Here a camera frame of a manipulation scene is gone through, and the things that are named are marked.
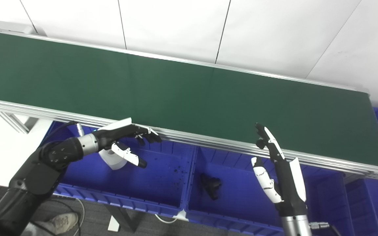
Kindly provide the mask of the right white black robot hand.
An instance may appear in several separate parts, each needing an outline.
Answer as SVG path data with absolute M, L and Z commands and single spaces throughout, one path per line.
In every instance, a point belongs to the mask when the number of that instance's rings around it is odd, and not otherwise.
M 280 217 L 306 215 L 306 191 L 298 158 L 287 160 L 270 130 L 259 123 L 256 123 L 255 127 L 259 135 L 256 146 L 268 149 L 277 176 L 277 181 L 272 179 L 263 161 L 259 157 L 252 157 L 253 171 L 261 188 L 274 203 Z

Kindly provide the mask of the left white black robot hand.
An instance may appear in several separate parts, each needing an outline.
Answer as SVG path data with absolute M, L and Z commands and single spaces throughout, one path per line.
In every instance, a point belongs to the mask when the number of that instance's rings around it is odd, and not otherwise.
M 126 118 L 92 133 L 99 144 L 99 155 L 102 160 L 112 169 L 118 170 L 126 163 L 131 163 L 140 168 L 146 168 L 147 162 L 131 151 L 120 139 L 125 137 L 135 138 L 139 145 L 162 142 L 161 137 L 150 127 L 132 123 L 132 118 Z

